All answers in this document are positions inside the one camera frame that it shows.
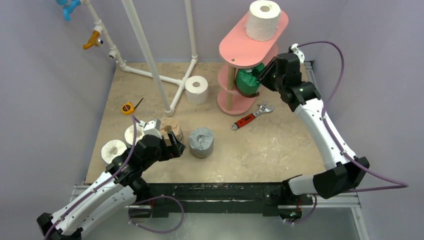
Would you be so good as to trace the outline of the green paper roll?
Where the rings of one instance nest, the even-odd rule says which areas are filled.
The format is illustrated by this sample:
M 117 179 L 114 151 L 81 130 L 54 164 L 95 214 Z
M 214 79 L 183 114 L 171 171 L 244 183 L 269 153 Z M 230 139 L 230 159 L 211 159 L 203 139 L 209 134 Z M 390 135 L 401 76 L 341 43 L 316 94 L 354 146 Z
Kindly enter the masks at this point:
M 260 81 L 259 76 L 265 69 L 265 65 L 260 63 L 251 68 L 239 69 L 235 76 L 234 85 L 237 91 L 246 98 L 259 96 Z

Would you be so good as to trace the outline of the white paper towel roll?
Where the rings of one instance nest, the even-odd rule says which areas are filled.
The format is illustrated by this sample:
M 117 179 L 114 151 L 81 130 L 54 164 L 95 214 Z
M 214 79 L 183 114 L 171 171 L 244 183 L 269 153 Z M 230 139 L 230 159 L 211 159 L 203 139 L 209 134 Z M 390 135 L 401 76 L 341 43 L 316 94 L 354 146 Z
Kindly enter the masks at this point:
M 255 41 L 270 40 L 277 30 L 281 15 L 280 6 L 272 0 L 256 0 L 249 6 L 245 24 L 246 35 Z

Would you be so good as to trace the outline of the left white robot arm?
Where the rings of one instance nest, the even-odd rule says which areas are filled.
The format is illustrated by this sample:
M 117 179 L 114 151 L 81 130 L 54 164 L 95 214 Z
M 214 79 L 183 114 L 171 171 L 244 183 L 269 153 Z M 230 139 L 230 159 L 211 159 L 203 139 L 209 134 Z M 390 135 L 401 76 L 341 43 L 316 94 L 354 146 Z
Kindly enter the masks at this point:
M 99 178 L 68 205 L 54 213 L 41 214 L 36 222 L 45 240 L 81 240 L 90 230 L 117 210 L 132 204 L 152 204 L 157 197 L 142 178 L 156 162 L 182 156 L 186 146 L 173 132 L 170 145 L 163 137 L 147 134 L 125 146 Z

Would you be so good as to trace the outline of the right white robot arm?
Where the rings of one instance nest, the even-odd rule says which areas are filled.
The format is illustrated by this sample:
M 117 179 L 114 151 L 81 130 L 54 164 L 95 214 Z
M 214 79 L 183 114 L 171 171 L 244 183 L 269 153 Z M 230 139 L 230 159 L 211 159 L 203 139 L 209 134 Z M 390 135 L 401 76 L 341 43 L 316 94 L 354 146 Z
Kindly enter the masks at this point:
M 324 172 L 299 175 L 282 182 L 280 196 L 288 204 L 300 195 L 315 194 L 329 199 L 357 188 L 370 163 L 357 157 L 344 142 L 330 117 L 324 113 L 324 102 L 315 85 L 302 80 L 301 61 L 294 53 L 275 56 L 258 80 L 267 89 L 278 92 L 281 100 L 301 119 L 321 155 Z

